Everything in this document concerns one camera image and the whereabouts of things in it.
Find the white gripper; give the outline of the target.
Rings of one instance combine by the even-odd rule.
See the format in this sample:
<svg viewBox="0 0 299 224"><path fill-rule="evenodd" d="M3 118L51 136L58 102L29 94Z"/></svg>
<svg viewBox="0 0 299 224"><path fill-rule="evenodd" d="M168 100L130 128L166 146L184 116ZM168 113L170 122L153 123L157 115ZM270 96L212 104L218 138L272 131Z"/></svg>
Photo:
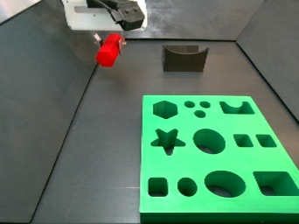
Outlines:
<svg viewBox="0 0 299 224"><path fill-rule="evenodd" d="M137 4L144 13L142 26L133 30L141 31L146 27L146 11L145 11L145 0L130 0L137 1ZM61 0L65 12L65 18L67 26L71 30L78 31L122 31L118 24L114 23L107 11L103 8L89 8L86 0ZM93 34L94 44L101 47L101 37L97 33ZM117 42L118 55L124 53L124 47L126 40L124 37Z"/></svg>

